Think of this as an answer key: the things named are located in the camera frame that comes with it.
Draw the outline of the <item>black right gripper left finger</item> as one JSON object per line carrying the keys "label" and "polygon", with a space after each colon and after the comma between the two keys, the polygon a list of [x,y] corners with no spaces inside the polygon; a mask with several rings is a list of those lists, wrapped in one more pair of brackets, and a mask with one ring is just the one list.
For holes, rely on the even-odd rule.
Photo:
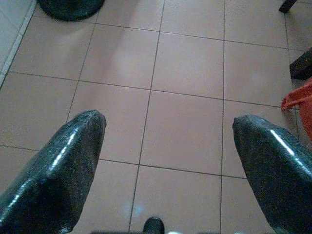
{"label": "black right gripper left finger", "polygon": [[87,110],[61,126],[0,197],[3,234],[67,234],[93,183],[106,119]]}

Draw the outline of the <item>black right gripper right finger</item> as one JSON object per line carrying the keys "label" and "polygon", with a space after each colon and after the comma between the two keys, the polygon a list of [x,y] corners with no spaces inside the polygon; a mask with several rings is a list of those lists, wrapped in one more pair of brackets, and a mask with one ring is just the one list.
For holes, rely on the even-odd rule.
{"label": "black right gripper right finger", "polygon": [[235,117],[243,170],[277,234],[312,232],[312,154],[287,129],[255,115]]}

